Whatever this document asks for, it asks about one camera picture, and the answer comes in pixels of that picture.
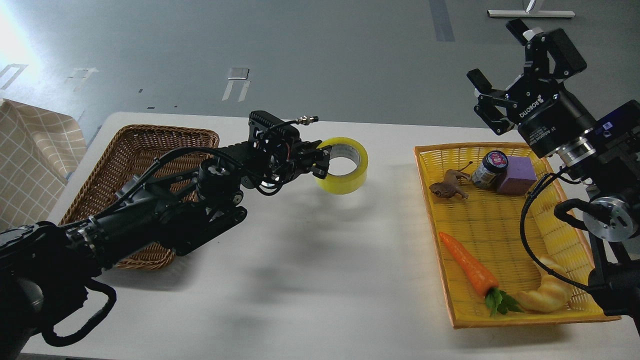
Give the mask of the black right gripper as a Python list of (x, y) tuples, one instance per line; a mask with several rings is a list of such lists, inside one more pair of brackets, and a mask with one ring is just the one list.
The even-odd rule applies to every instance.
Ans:
[(538, 158), (548, 157), (594, 127), (596, 120), (562, 81), (587, 68), (587, 63), (562, 28), (544, 32), (521, 19), (506, 23), (525, 48), (523, 75), (507, 90), (494, 89), (480, 69), (466, 77), (477, 91), (474, 112), (496, 135), (517, 126)]

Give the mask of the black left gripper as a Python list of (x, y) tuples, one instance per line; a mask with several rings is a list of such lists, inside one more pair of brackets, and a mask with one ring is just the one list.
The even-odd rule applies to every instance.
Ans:
[(260, 170), (261, 188), (281, 188), (302, 174), (312, 174), (324, 180), (329, 173), (330, 148), (320, 139), (304, 141), (299, 137), (263, 137), (260, 153), (265, 164)]

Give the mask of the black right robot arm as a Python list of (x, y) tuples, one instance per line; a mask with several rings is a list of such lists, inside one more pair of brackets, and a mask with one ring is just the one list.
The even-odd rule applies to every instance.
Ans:
[(519, 18), (506, 28), (524, 48), (522, 73), (507, 89), (496, 89), (480, 69), (470, 70), (474, 112), (495, 134), (517, 129), (538, 158), (557, 155), (564, 164), (534, 187), (521, 219), (563, 174), (568, 182), (590, 181), (588, 200), (568, 199), (554, 208), (558, 220), (589, 235), (594, 269), (588, 283), (542, 269), (590, 294), (606, 316), (629, 316), (638, 325), (639, 261), (630, 258), (625, 242), (639, 239), (639, 103), (629, 100), (597, 120), (565, 87), (587, 67), (565, 30), (544, 32)]

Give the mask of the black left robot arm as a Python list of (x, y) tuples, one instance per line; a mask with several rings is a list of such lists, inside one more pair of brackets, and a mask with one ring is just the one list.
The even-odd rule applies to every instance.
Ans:
[(117, 300), (103, 271), (150, 244), (185, 256), (231, 230), (248, 214), (242, 187), (272, 196), (302, 174), (326, 178), (332, 146), (297, 129), (317, 121), (252, 111), (247, 141), (170, 150), (94, 215), (2, 231), (1, 358), (16, 359), (37, 334), (53, 347), (85, 338)]

